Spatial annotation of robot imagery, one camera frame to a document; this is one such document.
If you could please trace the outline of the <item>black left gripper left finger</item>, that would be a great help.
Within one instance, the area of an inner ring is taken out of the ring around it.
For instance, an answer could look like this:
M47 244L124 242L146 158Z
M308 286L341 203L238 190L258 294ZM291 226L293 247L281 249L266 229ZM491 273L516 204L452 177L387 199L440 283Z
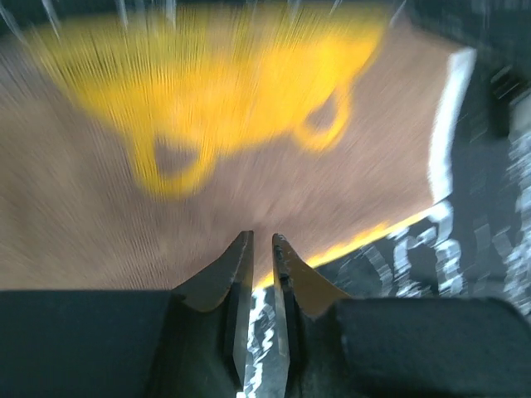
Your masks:
M4 397L234 397L243 390L254 235L164 290L4 290Z

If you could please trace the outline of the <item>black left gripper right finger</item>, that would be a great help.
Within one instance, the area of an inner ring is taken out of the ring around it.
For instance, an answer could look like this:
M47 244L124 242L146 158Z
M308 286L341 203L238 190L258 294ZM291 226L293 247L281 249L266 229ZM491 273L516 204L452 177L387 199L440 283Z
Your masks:
M527 397L530 326L496 298L355 298L272 238L288 397Z

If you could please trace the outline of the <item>yellow towel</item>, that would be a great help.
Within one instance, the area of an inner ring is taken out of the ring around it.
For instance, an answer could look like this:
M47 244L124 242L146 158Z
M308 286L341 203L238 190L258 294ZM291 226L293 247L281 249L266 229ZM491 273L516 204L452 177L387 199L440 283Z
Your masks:
M167 289L255 234L309 265L451 193L476 53L386 6L182 7L1 40L2 289Z

